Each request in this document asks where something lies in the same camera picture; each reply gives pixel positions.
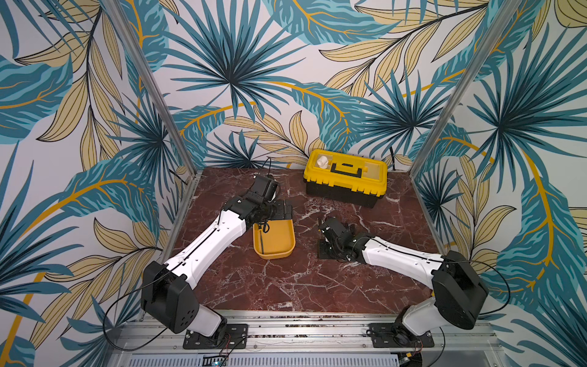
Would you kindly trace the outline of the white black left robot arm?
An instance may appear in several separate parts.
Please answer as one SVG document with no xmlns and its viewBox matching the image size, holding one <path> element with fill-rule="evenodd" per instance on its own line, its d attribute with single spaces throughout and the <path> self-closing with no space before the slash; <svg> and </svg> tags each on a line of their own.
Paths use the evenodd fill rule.
<svg viewBox="0 0 587 367">
<path fill-rule="evenodd" d="M 144 271 L 141 309 L 173 333 L 191 331 L 222 339 L 226 318 L 197 300 L 194 289 L 209 266 L 255 223 L 291 220 L 287 200 L 253 203 L 235 197 L 192 243 L 165 263 L 153 261 Z"/>
</svg>

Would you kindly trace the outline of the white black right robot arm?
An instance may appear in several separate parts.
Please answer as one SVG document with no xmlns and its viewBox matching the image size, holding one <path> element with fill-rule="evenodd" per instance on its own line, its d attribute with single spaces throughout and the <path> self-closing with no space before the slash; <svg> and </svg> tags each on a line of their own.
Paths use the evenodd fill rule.
<svg viewBox="0 0 587 367">
<path fill-rule="evenodd" d="M 489 289 L 467 260 L 458 252 L 446 255 L 419 252 L 366 232 L 354 233 L 337 218 L 319 225 L 321 245 L 328 256 L 397 272 L 428 287 L 434 294 L 402 310 L 394 329 L 405 337 L 423 336 L 429 330 L 453 325 L 472 330 Z"/>
</svg>

